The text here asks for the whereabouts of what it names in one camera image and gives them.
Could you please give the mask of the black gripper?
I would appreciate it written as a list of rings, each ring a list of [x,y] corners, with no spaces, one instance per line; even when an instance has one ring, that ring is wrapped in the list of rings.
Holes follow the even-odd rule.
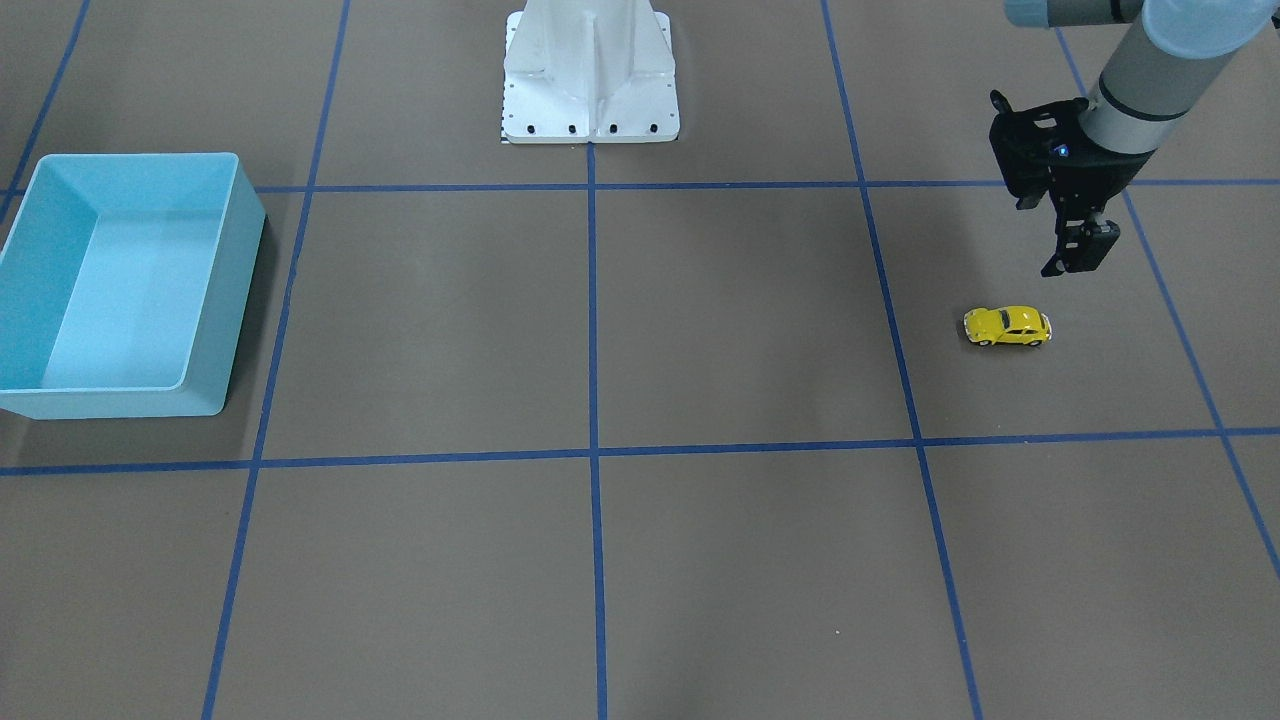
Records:
[[[1016,110],[992,90],[989,104],[989,146],[1015,209],[1050,201],[1055,211],[1055,251],[1039,275],[1094,272],[1119,240],[1119,224],[1105,220],[1106,205],[1137,176],[1137,156],[1085,133],[1083,97]]]

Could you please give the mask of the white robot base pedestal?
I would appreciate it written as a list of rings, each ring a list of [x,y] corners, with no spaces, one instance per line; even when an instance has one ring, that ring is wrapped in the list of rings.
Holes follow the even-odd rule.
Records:
[[[507,143],[666,143],[681,132],[672,24],[649,1],[527,1],[504,23]]]

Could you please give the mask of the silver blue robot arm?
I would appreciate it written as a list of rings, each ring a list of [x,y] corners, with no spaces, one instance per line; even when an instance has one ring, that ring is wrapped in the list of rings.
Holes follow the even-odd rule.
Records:
[[[1235,54],[1275,24],[1275,1],[1007,1],[1019,27],[1125,26],[1084,97],[1016,110],[998,91],[989,145],[1020,210],[1050,200],[1043,277],[1093,272],[1120,229],[1105,217]]]

